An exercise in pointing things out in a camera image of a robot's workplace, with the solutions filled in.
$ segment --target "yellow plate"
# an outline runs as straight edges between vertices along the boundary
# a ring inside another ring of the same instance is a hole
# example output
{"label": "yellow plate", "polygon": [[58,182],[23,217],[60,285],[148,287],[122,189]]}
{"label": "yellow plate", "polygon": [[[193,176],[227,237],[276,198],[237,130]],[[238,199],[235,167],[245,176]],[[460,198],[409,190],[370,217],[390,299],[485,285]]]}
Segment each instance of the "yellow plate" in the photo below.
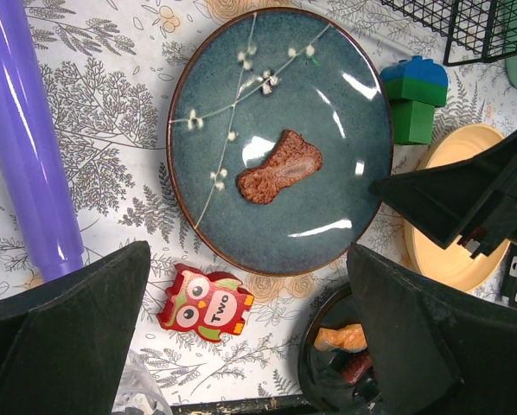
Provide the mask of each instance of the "yellow plate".
{"label": "yellow plate", "polygon": [[[418,168],[428,169],[466,160],[502,139],[502,134],[488,125],[467,125],[432,146]],[[471,259],[469,252],[456,244],[459,238],[444,250],[405,221],[406,247],[416,270],[428,278],[468,292],[483,284],[493,274],[510,242],[503,241],[488,257],[480,254],[476,259]]]}

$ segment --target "green block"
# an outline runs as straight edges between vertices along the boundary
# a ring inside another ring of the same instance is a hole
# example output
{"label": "green block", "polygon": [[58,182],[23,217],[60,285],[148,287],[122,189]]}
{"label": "green block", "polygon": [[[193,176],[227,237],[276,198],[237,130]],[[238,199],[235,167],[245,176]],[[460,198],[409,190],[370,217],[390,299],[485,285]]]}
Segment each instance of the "green block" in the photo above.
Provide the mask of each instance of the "green block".
{"label": "green block", "polygon": [[390,103],[395,143],[430,144],[435,107],[417,101]]}
{"label": "green block", "polygon": [[409,99],[437,107],[447,104],[447,88],[414,78],[399,78],[383,83],[389,100]]}

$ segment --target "plate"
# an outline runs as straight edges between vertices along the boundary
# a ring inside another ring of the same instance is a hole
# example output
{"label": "plate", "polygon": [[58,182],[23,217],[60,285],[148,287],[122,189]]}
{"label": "plate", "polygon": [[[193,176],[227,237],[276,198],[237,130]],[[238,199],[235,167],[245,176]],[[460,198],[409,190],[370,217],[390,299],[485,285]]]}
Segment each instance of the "plate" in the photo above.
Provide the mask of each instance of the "plate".
{"label": "plate", "polygon": [[314,347],[321,327],[342,329],[358,323],[356,315],[351,286],[345,284],[322,306],[301,340],[299,385],[307,401],[320,411],[361,413],[360,409],[366,409],[372,401],[381,405],[377,382],[370,373],[365,374],[356,386],[350,386],[339,375],[338,370],[352,357],[350,353],[341,350],[320,352]]}
{"label": "plate", "polygon": [[[286,129],[321,151],[322,168],[268,205],[249,202],[238,175],[264,162]],[[341,256],[380,206],[368,185],[391,168],[386,96],[366,54],[332,22],[254,11],[190,60],[170,107],[167,156],[183,213],[222,258],[261,274],[313,271]]]}
{"label": "plate", "polygon": [[[502,139],[502,134],[488,125],[467,125],[434,145],[418,168],[428,169],[466,160]],[[407,221],[405,239],[412,264],[420,274],[466,292],[474,290],[491,277],[510,243],[505,240],[488,257],[480,254],[472,259],[469,252],[457,244],[460,237],[447,249],[441,249]]]}

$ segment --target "table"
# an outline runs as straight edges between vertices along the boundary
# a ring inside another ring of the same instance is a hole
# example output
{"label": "table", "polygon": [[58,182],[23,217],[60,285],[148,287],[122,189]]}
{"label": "table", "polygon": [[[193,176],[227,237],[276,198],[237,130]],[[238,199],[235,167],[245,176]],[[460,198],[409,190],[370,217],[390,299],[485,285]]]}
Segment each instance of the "table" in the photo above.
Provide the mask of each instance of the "table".
{"label": "table", "polygon": [[[374,0],[24,0],[89,264],[134,239],[151,244],[152,267],[132,342],[172,405],[297,393],[297,343],[323,301],[346,280],[344,258],[319,271],[268,278],[235,269],[195,235],[165,166],[165,121],[176,81],[220,24],[251,10],[290,6],[334,20],[381,69],[421,54],[443,58],[445,40]],[[457,49],[460,59],[465,51]],[[497,62],[447,68],[448,105],[434,135],[486,123],[517,128],[517,90]],[[424,146],[399,147],[393,172],[415,169]],[[382,206],[361,239],[410,265],[402,218]],[[155,314],[183,261],[226,270],[256,296],[241,336],[222,343],[161,330]],[[494,301],[495,274],[473,294]],[[30,264],[0,174],[0,299],[41,284]]]}

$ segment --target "owl eye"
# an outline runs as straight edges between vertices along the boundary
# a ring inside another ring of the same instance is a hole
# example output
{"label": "owl eye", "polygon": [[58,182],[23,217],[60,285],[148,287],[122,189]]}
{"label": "owl eye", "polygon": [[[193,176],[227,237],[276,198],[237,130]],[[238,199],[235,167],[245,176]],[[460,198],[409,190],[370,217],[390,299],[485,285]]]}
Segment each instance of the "owl eye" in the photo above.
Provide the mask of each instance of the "owl eye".
{"label": "owl eye", "polygon": [[176,322],[184,327],[191,327],[199,320],[199,311],[193,305],[186,305],[178,310]]}
{"label": "owl eye", "polygon": [[210,285],[206,278],[196,278],[188,285],[188,295],[194,300],[201,300],[207,296],[209,289]]}

